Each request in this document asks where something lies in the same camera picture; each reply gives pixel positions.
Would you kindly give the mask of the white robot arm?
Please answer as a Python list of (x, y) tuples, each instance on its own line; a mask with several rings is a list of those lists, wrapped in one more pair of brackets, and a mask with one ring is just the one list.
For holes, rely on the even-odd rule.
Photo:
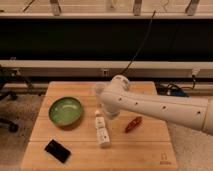
[(126, 110), (213, 135), (213, 100), (146, 95), (129, 88), (130, 81), (116, 75), (109, 83), (96, 83), (93, 91), (109, 118)]

